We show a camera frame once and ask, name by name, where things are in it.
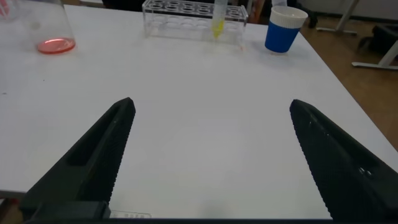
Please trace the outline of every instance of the blue cup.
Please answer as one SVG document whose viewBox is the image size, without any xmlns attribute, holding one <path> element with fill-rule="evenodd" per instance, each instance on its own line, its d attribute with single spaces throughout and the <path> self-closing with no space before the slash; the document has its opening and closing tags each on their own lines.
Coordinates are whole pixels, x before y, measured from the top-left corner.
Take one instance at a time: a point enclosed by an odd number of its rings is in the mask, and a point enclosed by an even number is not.
<svg viewBox="0 0 398 224">
<path fill-rule="evenodd" d="M 300 9 L 288 6 L 274 6 L 269 19 L 266 48 L 285 53 L 292 46 L 308 14 Z"/>
</svg>

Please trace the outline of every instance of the white cup rim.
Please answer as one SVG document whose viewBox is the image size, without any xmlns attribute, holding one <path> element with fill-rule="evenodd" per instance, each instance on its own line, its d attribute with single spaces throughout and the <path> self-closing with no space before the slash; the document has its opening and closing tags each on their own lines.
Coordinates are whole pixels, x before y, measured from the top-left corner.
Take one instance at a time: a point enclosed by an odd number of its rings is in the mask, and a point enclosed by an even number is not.
<svg viewBox="0 0 398 224">
<path fill-rule="evenodd" d="M 294 16 L 292 15 L 286 15 L 282 12 L 279 12 L 279 9 L 286 9 L 288 8 L 289 11 L 292 14 L 295 14 Z M 297 9 L 294 7 L 290 7 L 290 6 L 274 6 L 271 8 L 271 11 L 275 14 L 277 14 L 278 16 L 282 16 L 282 17 L 286 17 L 286 18 L 290 18 L 290 19 L 306 19 L 308 17 L 308 14 L 306 12 L 304 12 L 301 9 Z"/>
</svg>

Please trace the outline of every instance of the brown floor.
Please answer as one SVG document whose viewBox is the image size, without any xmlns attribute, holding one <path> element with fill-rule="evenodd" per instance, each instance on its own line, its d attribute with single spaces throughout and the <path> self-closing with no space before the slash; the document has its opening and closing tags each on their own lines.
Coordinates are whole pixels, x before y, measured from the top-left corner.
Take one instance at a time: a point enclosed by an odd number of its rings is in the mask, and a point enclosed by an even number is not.
<svg viewBox="0 0 398 224">
<path fill-rule="evenodd" d="M 318 27 L 336 27 L 338 19 L 318 18 Z M 374 22 L 349 21 L 346 29 L 358 36 L 317 32 L 303 27 L 301 33 L 344 87 L 398 151 L 398 72 L 354 68 L 351 62 L 378 63 L 383 55 L 357 51 L 362 37 L 372 36 Z"/>
</svg>

